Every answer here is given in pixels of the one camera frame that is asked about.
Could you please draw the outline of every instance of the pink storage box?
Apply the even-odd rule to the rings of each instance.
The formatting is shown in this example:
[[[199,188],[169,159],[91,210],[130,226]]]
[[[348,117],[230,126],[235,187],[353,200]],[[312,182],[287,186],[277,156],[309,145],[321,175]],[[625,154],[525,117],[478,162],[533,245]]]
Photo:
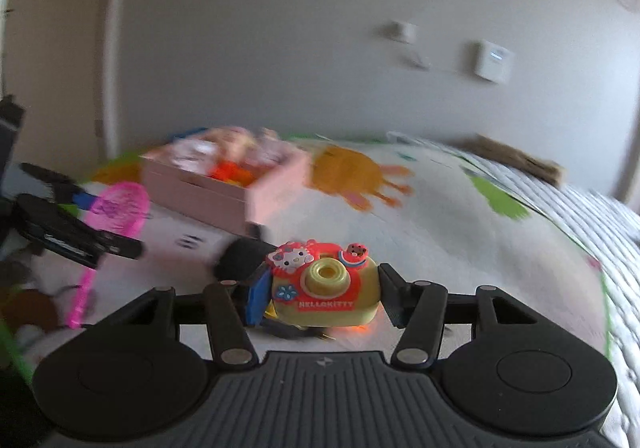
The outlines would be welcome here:
[[[142,182],[150,199],[228,232],[245,235],[248,223],[264,224],[308,181],[310,157],[296,149],[283,164],[243,188],[168,164],[169,145],[142,155]]]

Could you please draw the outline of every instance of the blue flower sticker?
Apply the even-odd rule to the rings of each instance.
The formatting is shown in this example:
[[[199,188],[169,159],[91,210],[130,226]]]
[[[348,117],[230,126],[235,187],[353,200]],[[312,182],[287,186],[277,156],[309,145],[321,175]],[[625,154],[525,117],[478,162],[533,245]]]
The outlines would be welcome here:
[[[291,300],[295,299],[295,297],[298,296],[298,292],[296,291],[296,288],[289,284],[289,285],[281,285],[278,286],[276,289],[276,294],[274,295],[274,298],[277,298],[278,300],[286,300],[287,302],[290,302]]]

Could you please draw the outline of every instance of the black circular pad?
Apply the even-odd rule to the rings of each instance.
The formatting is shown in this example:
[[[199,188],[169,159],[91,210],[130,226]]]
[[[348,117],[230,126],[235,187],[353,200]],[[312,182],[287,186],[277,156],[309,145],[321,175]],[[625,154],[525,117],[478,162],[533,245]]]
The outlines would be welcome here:
[[[454,351],[442,371],[453,404],[515,435],[563,436],[601,421],[616,395],[613,367],[563,330],[508,326]]]
[[[165,428],[196,405],[206,386],[207,368],[196,352],[136,326],[83,333],[45,358],[33,377],[44,414],[87,440]]]

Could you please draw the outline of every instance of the blue object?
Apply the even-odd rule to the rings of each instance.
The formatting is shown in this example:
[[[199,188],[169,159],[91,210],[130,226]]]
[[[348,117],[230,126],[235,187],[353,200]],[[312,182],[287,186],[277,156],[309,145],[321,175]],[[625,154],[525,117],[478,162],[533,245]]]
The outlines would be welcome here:
[[[276,289],[276,294],[274,295],[273,298],[290,302],[291,300],[294,300],[295,297],[297,296],[298,296],[298,292],[296,291],[296,288],[293,285],[289,284],[289,285],[278,286],[278,288]]]
[[[91,205],[94,203],[96,195],[91,195],[87,192],[80,192],[75,194],[72,197],[74,204],[81,210],[88,210],[91,208]]]
[[[191,129],[191,130],[185,131],[183,133],[173,134],[173,135],[169,136],[168,143],[173,143],[174,141],[177,141],[178,139],[188,138],[189,136],[193,136],[194,134],[203,133],[207,129],[208,129],[208,127],[196,127],[195,129]]]
[[[248,326],[260,323],[264,311],[271,301],[271,268],[265,269],[258,281],[252,285],[246,299],[244,322]]]

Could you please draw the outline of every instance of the metal screw head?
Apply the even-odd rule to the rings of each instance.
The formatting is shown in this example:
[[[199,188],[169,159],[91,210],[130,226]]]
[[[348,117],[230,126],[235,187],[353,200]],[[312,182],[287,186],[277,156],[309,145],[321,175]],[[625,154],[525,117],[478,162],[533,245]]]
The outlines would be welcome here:
[[[252,354],[246,349],[227,349],[220,354],[220,359],[227,365],[244,365],[252,358]]]
[[[402,349],[396,354],[399,362],[406,365],[422,365],[429,359],[429,355],[422,349]]]

